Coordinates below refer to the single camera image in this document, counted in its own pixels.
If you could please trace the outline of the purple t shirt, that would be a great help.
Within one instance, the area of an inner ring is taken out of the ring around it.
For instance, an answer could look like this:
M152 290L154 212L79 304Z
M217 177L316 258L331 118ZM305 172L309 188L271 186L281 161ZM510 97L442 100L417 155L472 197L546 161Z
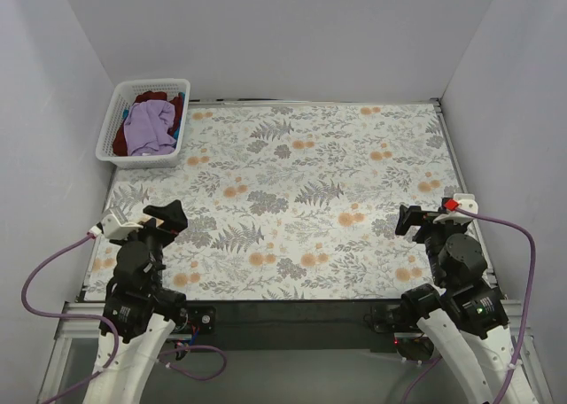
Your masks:
M124 121L128 156L167 155L176 147L168 133L174 126L175 107L165 100L134 103Z

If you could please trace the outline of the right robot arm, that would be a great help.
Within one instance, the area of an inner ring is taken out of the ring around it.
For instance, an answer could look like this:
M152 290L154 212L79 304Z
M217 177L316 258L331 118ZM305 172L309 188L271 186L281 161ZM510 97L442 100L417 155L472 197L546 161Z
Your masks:
M447 208L400 207L395 233L417 229L413 240L425 247L433 282L404 292L395 319L429 338L469 403L534 403L501 293L485 281L481 244L467 233L470 222Z

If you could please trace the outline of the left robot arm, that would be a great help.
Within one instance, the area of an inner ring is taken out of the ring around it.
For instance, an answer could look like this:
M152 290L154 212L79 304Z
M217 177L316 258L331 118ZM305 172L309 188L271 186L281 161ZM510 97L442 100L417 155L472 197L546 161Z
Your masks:
M109 208L90 231L119 250L106 286L86 403L139 402L161 347L189 321L185 295L162 283L163 251L188 226L182 203L176 199L143 212L146 221L132 222L118 207Z

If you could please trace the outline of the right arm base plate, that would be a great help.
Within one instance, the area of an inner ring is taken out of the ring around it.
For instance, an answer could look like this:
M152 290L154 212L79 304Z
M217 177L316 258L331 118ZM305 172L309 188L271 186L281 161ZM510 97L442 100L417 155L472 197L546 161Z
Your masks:
M400 305L378 304L370 310L370 328L376 333L410 332L411 325Z

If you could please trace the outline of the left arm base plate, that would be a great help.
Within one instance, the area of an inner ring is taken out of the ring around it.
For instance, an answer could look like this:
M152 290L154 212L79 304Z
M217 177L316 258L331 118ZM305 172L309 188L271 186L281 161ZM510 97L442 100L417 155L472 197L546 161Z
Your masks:
M216 324L216 308L213 306L188 305L182 307L175 318L173 335L190 336L213 334Z

